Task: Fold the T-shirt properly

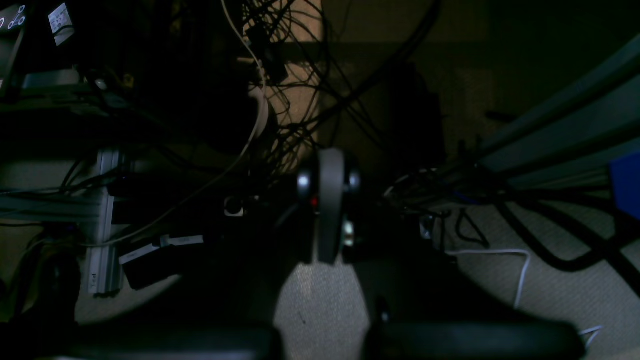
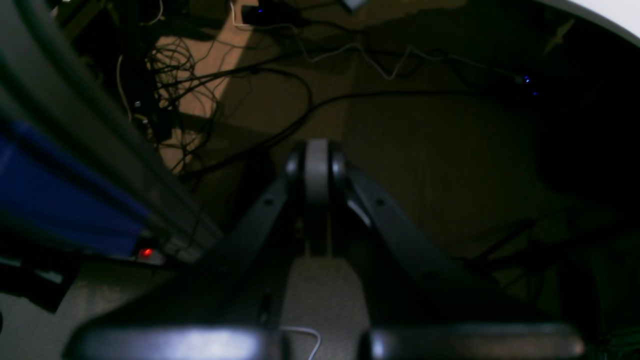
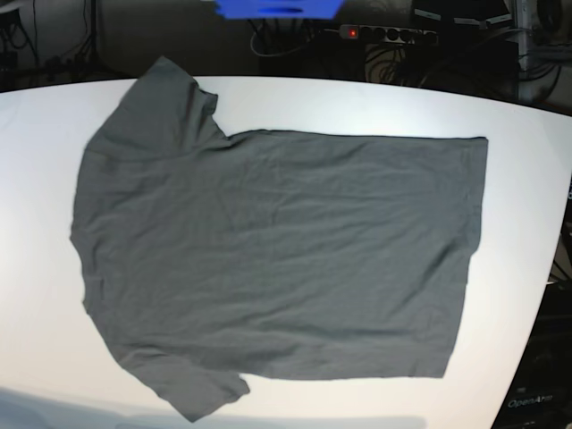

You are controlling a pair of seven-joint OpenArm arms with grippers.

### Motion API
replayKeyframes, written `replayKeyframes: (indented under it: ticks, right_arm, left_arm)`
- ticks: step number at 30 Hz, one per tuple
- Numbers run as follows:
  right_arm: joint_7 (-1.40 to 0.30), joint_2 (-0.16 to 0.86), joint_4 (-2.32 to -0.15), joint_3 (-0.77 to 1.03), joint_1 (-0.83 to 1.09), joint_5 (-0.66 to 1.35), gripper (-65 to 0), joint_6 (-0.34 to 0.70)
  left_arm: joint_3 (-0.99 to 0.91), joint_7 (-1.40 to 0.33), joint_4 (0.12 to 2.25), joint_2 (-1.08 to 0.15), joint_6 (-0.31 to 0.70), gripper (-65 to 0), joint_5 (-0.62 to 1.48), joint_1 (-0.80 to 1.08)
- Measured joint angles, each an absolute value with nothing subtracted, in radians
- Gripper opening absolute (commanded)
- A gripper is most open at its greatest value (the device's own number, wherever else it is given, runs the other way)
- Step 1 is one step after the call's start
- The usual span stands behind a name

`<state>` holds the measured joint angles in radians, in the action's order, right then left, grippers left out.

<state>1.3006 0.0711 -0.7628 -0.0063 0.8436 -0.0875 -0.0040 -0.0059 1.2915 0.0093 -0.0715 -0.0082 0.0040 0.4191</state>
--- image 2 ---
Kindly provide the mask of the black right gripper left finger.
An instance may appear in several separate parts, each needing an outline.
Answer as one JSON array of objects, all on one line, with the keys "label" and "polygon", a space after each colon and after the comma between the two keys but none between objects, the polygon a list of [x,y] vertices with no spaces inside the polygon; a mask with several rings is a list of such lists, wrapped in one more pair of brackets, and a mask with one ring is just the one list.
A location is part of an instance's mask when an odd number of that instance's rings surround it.
[{"label": "black right gripper left finger", "polygon": [[67,360],[289,360],[279,327],[309,143],[218,244],[151,292],[79,326]]}]

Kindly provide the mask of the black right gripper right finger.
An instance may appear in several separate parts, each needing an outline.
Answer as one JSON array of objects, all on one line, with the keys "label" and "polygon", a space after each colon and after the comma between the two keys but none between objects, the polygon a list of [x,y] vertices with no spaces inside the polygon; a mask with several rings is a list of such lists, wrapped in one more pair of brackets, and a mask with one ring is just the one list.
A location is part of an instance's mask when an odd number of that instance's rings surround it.
[{"label": "black right gripper right finger", "polygon": [[327,191],[353,219],[347,259],[370,327],[359,360],[578,360],[574,326],[509,296],[457,264],[334,142],[323,145]]}]

